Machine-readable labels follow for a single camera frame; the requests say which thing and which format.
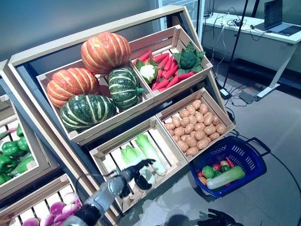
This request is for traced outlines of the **dark robot right hand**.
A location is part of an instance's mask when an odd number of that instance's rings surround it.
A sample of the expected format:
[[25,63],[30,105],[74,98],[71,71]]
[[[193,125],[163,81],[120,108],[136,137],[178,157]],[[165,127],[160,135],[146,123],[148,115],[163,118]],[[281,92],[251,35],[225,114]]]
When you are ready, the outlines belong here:
[[222,211],[208,209],[207,220],[200,220],[197,222],[198,226],[236,226],[235,219]]

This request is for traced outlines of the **dark robot left hand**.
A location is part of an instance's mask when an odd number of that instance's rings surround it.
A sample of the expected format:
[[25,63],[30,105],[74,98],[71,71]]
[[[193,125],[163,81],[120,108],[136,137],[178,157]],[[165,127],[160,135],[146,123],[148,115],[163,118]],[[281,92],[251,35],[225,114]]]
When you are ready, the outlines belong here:
[[155,162],[154,159],[145,159],[141,160],[139,163],[136,165],[130,166],[120,172],[120,176],[122,179],[122,182],[124,183],[125,186],[134,179],[136,185],[142,189],[142,190],[148,190],[151,188],[151,184],[147,182],[147,180],[140,174],[140,170],[143,167],[147,167],[152,165]]

